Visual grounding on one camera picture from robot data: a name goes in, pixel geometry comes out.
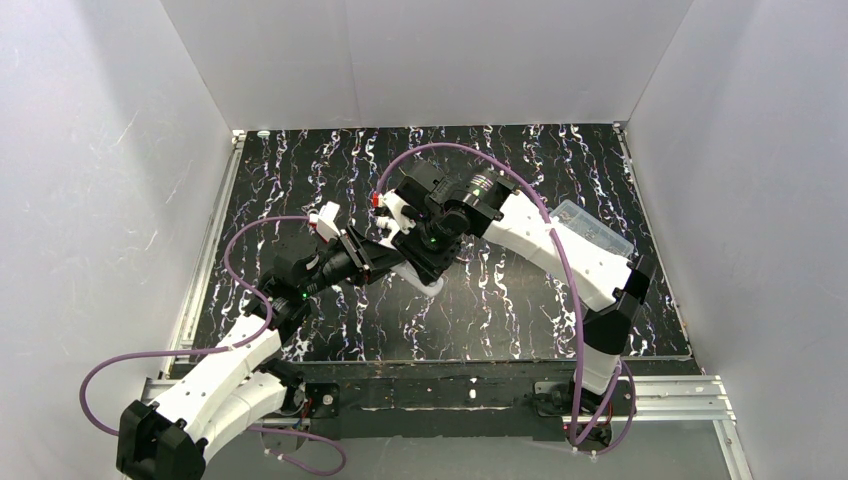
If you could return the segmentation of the white remote control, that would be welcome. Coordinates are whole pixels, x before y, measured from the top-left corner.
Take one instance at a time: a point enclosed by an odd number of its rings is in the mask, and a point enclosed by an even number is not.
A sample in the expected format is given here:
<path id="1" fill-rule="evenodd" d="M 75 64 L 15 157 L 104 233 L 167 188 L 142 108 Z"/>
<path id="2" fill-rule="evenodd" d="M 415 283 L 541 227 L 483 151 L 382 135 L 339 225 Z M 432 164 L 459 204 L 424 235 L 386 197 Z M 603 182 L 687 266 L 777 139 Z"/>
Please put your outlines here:
<path id="1" fill-rule="evenodd" d="M 419 292 L 423 293 L 428 297 L 435 297 L 438 295 L 442 288 L 444 287 L 444 279 L 439 277 L 437 280 L 425 284 L 418 276 L 417 272 L 412 269 L 409 270 L 407 268 L 398 268 L 396 273 L 411 286 L 416 288 Z"/>

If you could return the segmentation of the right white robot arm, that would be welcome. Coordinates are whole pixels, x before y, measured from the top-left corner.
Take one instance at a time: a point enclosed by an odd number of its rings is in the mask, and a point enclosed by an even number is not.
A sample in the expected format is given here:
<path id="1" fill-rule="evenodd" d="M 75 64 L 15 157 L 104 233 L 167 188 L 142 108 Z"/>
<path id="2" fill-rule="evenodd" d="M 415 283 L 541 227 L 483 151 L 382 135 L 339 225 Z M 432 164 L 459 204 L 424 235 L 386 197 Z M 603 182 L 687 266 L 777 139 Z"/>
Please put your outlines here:
<path id="1" fill-rule="evenodd" d="M 390 245 L 404 255 L 408 277 L 423 287 L 439 282 L 466 236 L 524 258 L 576 289 L 577 361 L 574 383 L 587 395 L 606 393 L 636 314 L 656 271 L 649 258 L 632 262 L 555 220 L 538 194 L 505 169 L 479 168 L 452 180 L 420 162 L 386 193 L 373 197 L 389 218 Z"/>

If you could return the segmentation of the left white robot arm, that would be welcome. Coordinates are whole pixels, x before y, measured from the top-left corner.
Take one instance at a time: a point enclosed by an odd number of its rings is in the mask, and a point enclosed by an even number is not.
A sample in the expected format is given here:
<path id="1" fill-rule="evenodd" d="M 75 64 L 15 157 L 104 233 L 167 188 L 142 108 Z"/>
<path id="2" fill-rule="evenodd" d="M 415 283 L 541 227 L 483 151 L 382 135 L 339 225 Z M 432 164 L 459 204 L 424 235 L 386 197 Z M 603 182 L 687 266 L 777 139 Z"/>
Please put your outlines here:
<path id="1" fill-rule="evenodd" d="M 117 469 L 130 479 L 199 479 L 225 445 L 263 417 L 294 421 L 286 434 L 307 438 L 303 423 L 328 390 L 278 357 L 281 346 L 313 314 L 312 296 L 343 281 L 371 284 L 389 273 L 428 289 L 391 239 L 366 239 L 352 227 L 315 227 L 316 236 L 283 243 L 259 296 L 229 333 L 181 380 L 121 414 Z"/>

